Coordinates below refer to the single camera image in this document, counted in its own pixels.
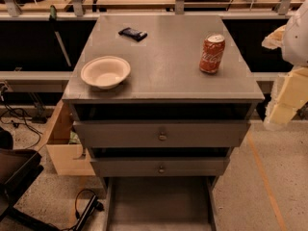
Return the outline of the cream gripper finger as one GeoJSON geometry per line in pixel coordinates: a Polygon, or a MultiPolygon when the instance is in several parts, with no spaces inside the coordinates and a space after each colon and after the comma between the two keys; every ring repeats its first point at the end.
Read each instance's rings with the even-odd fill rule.
{"type": "Polygon", "coordinates": [[[262,41],[262,46],[268,49],[281,48],[283,46],[283,36],[285,33],[286,26],[280,26],[262,41]]]}
{"type": "Polygon", "coordinates": [[[308,67],[294,66],[290,72],[280,73],[270,97],[264,125],[267,129],[283,128],[308,102],[308,67]]]}

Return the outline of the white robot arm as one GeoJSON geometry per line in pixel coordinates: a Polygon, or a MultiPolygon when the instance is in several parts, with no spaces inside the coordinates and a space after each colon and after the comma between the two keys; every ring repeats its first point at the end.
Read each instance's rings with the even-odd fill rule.
{"type": "Polygon", "coordinates": [[[308,0],[288,22],[266,36],[262,46],[281,48],[282,59],[293,69],[273,84],[264,125],[277,130],[287,125],[308,102],[308,0]]]}

